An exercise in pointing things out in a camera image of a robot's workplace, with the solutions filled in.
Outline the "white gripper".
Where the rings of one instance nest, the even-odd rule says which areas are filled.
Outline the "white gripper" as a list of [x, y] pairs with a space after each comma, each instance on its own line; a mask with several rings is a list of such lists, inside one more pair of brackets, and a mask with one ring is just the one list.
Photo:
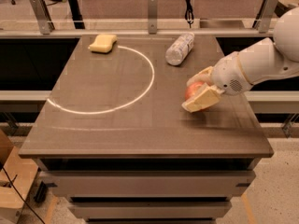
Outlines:
[[195, 74], [186, 85], [188, 87], [182, 107], [190, 113], [215, 105], [223, 93], [238, 95], [253, 87], [246, 78], [239, 53], [236, 51], [221, 58], [213, 67], [209, 66]]

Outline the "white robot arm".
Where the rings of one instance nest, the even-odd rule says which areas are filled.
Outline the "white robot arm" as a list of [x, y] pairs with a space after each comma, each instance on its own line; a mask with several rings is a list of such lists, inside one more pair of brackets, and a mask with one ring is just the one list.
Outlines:
[[299, 7], [282, 15], [273, 37], [234, 51], [191, 77], [187, 84], [202, 86], [182, 107], [192, 113], [218, 103], [223, 95], [238, 95], [267, 80], [299, 74]]

